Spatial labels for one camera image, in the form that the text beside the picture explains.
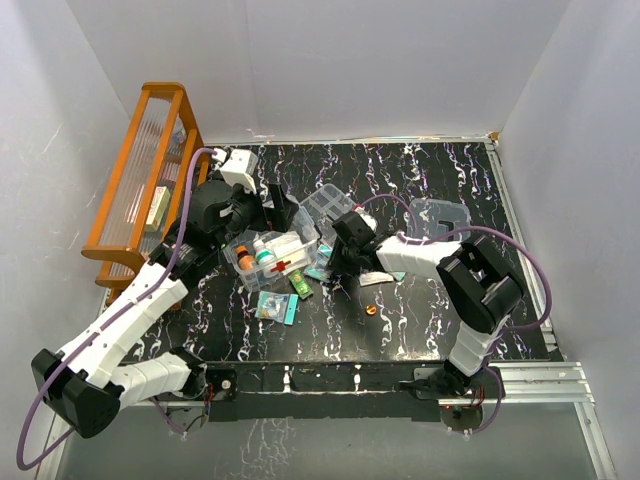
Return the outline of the white ointment tube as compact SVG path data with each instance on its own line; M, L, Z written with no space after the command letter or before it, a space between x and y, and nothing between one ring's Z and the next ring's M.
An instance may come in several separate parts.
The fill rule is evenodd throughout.
M400 282L406 276L405 272L390 272L390 275L394 278L396 282Z

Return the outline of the teal bandage packet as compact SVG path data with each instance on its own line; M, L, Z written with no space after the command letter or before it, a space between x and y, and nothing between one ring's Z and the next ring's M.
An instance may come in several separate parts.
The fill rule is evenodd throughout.
M319 282L328 282L332 275L328 269L331 253L331 247L320 244L317 250L316 260L304 269L304 275Z

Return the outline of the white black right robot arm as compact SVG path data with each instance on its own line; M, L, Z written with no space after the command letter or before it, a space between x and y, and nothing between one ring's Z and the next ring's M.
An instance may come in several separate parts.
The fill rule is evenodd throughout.
M490 239L486 228L463 227L469 237L454 241L448 235L415 239L398 232L376 233L351 211L332 224L336 240L328 262L336 274L363 271L407 273L438 277L460 325L443 366L407 388L429 395L471 395L482 382L481 370L506 320L526 293L526 285Z

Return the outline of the teal plaster packet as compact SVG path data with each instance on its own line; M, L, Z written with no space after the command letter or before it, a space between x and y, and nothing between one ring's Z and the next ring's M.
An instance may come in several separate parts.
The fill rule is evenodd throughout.
M286 326L294 324L299 296L297 294L278 294L261 291L257 302L255 317L272 320Z

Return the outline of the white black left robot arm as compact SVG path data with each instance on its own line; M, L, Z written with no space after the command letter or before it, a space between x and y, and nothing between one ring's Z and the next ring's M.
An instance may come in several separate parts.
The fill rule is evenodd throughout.
M41 350L31 368L44 403L81 437L102 432L123 409L164 393L201 396L204 362L178 347L124 366L122 360L165 312L215 269L221 251L247 230L286 232L298 202L276 183L269 202L241 185L207 181L184 196L182 215L131 284L88 329L58 352Z

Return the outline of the clear medicine kit box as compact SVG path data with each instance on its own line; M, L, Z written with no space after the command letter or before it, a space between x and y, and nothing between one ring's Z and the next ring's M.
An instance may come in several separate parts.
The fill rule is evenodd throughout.
M275 259L267 264L257 265L251 270L241 270L237 264L236 248L240 245L248 247L255 257L253 242L261 238L273 251ZM277 231L256 232L246 230L223 250L227 262L239 276L245 289L249 292L265 290L277 280L286 278L295 270L301 270L316 260L320 234L316 225L303 206L299 206L291 227L281 233Z

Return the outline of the green small box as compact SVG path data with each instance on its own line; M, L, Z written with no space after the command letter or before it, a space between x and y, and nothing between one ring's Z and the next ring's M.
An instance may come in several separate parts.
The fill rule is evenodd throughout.
M313 294L313 289L306 281L304 274L300 270L293 271L288 276L296 294L301 299L306 299Z

